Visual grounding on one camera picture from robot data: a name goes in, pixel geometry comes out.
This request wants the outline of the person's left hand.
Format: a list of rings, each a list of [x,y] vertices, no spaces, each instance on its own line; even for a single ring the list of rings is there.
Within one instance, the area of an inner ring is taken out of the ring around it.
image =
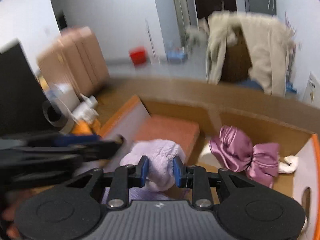
[[[10,239],[19,239],[20,234],[14,224],[17,208],[28,198],[33,196],[31,189],[16,191],[9,196],[8,205],[1,213],[1,219],[5,221],[5,234]]]

